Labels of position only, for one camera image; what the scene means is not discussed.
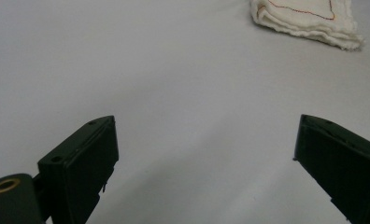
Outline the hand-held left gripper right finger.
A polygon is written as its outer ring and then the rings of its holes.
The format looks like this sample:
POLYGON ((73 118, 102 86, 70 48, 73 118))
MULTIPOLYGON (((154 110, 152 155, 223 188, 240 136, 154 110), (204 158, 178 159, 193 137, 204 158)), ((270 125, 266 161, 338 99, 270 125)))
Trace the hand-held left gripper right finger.
POLYGON ((303 115, 294 159, 351 224, 370 224, 370 141, 327 119, 303 115))

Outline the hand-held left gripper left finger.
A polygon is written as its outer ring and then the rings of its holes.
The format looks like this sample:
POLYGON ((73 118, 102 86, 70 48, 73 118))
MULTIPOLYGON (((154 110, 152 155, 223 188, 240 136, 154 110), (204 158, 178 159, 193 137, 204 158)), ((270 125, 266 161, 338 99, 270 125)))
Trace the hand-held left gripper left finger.
POLYGON ((85 224, 119 160, 115 118, 87 122, 38 163, 54 224, 85 224))

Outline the white cloth red stitching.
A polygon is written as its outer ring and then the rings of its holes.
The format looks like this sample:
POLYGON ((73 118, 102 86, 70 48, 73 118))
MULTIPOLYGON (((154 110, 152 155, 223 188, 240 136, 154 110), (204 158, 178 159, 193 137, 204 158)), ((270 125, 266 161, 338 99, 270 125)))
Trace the white cloth red stitching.
POLYGON ((351 0, 249 0, 253 21, 277 32, 359 50, 364 38, 352 17, 351 0))

